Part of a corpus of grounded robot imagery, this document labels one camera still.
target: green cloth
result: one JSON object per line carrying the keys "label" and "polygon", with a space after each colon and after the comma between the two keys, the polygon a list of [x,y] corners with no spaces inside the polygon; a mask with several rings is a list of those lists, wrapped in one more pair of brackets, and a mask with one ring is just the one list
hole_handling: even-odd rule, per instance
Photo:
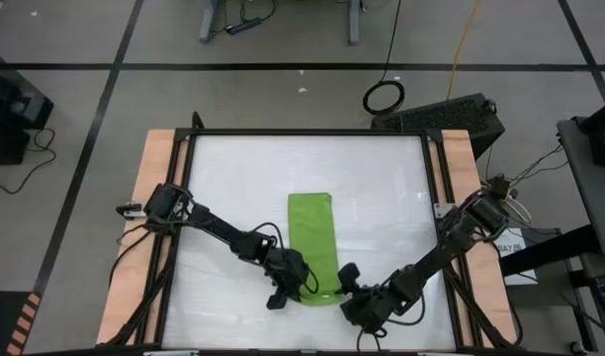
{"label": "green cloth", "polygon": [[[339,302],[335,291],[338,280],[338,255],[333,232],[331,196],[328,193],[291,194],[288,201],[290,247],[302,258],[318,280],[318,292],[301,287],[301,303],[306,306],[327,306]],[[309,273],[307,286],[315,290],[315,280]]]}

